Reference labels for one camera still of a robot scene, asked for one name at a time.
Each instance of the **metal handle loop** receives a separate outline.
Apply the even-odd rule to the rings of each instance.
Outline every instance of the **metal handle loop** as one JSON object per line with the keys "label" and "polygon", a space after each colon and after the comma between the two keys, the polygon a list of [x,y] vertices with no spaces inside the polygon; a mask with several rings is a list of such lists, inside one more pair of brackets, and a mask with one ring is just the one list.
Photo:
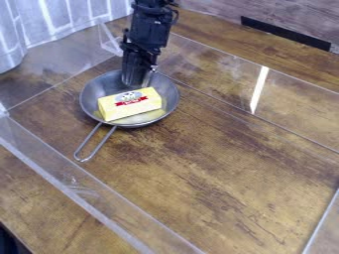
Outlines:
{"label": "metal handle loop", "polygon": [[109,138],[111,134],[112,134],[113,131],[116,130],[116,127],[117,127],[117,126],[112,126],[111,130],[108,131],[108,133],[107,133],[105,136],[103,137],[103,139],[101,139],[99,145],[95,147],[95,149],[93,149],[92,152],[89,153],[89,156],[88,156],[87,158],[83,158],[83,159],[81,159],[81,158],[79,157],[79,153],[80,153],[81,149],[84,148],[85,144],[88,143],[88,141],[89,141],[91,137],[93,136],[95,132],[96,132],[97,129],[100,128],[101,124],[103,124],[103,123],[97,123],[97,124],[96,124],[95,128],[93,128],[92,131],[89,132],[88,136],[85,137],[84,141],[81,142],[79,148],[77,148],[76,151],[75,151],[75,159],[76,159],[79,162],[81,162],[81,163],[84,163],[84,162],[87,162],[87,161],[91,160],[91,158],[93,157],[93,155],[97,153],[99,149],[101,148],[104,142],[105,142],[107,139]]}

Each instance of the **butter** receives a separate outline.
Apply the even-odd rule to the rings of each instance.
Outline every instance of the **butter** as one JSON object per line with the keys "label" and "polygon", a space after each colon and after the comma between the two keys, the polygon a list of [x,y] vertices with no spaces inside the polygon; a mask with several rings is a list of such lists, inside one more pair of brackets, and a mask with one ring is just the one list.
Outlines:
{"label": "butter", "polygon": [[161,108],[161,97],[153,87],[123,92],[97,100],[105,122]]}

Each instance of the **white curtain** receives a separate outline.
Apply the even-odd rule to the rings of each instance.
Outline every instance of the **white curtain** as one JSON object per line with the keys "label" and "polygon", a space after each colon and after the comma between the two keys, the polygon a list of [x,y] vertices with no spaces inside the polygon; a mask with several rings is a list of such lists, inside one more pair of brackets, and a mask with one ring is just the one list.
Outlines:
{"label": "white curtain", "polygon": [[127,16],[131,0],[0,0],[0,73],[27,49]]}

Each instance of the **frying pan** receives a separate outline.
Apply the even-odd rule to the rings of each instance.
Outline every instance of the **frying pan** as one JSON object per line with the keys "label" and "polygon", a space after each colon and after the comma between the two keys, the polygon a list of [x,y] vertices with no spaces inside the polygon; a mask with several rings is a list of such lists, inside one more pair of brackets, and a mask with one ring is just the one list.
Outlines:
{"label": "frying pan", "polygon": [[[157,91],[159,95],[161,96],[161,108],[133,116],[124,117],[111,122],[105,122],[97,111],[97,99],[113,95],[116,93],[133,90],[140,87],[131,87],[123,84],[121,70],[111,71],[100,75],[87,83],[80,95],[80,105],[87,116],[91,117],[93,120],[96,120],[97,124],[92,129],[92,131],[89,132],[88,136],[84,138],[83,143],[80,144],[79,148],[75,151],[75,159],[79,162],[87,162],[88,160],[92,159],[93,155],[97,153],[104,142],[107,141],[107,139],[109,138],[117,127],[119,128],[144,127],[161,120],[173,112],[179,104],[180,94],[171,78],[155,72],[149,77],[148,86],[152,86]],[[111,125],[111,130],[107,132],[105,136],[103,137],[97,146],[89,153],[88,157],[80,158],[80,152],[101,125]]]}

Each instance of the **wooden table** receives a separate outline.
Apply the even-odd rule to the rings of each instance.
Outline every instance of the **wooden table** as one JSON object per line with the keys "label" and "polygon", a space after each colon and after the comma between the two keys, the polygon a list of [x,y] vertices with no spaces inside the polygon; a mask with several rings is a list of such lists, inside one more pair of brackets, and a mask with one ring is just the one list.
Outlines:
{"label": "wooden table", "polygon": [[[334,55],[188,11],[181,11],[175,32],[339,89]],[[180,44],[173,42],[168,52],[177,50]],[[216,66],[211,54],[195,58],[188,67],[201,69],[197,77],[184,68],[171,69],[171,74],[204,90],[209,78],[204,69],[212,71]],[[69,158],[93,127],[79,107],[84,83],[119,65],[119,59],[107,60],[9,111]],[[8,76],[16,80],[20,70],[4,78]],[[36,87],[33,78],[28,79]],[[44,83],[43,87],[56,84],[45,79]],[[299,253],[338,189],[338,154],[177,84],[181,102],[176,112],[147,128],[119,130],[84,168],[205,252]],[[236,89],[215,87],[215,92],[233,104],[240,101]],[[314,126],[316,119],[310,120]],[[335,140],[318,138],[335,147]],[[4,149],[0,170],[0,219],[33,252],[133,251]]]}

